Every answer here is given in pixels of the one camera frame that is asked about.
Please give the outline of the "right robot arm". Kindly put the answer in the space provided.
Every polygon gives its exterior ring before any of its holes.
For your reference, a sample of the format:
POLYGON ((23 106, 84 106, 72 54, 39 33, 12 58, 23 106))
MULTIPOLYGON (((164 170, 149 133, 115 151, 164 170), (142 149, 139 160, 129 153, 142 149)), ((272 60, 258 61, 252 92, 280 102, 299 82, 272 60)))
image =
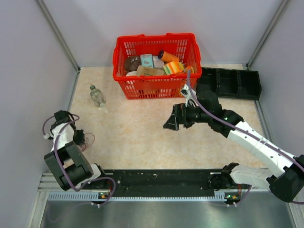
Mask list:
POLYGON ((206 123, 215 132, 241 145, 258 158, 265 168, 251 168, 231 163, 222 169, 222 183, 227 188, 246 184, 270 191, 278 199, 293 203, 304 187, 304 157, 280 149, 257 133, 240 115, 222 108, 217 95, 210 90, 195 92, 185 85, 181 94, 185 103, 175 104, 164 129, 178 131, 206 123))

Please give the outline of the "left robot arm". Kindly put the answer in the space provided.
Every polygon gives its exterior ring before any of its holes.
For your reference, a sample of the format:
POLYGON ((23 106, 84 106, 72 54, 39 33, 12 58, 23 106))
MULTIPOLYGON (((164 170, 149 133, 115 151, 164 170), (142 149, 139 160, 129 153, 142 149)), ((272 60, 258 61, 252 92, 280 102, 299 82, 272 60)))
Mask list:
POLYGON ((62 190, 107 189, 113 191, 114 180, 107 177, 100 165, 90 164, 83 150, 86 148, 85 133, 76 128, 79 116, 60 110, 43 123, 42 133, 53 142, 44 161, 62 190), (55 119, 49 133, 45 131, 47 121, 55 119))

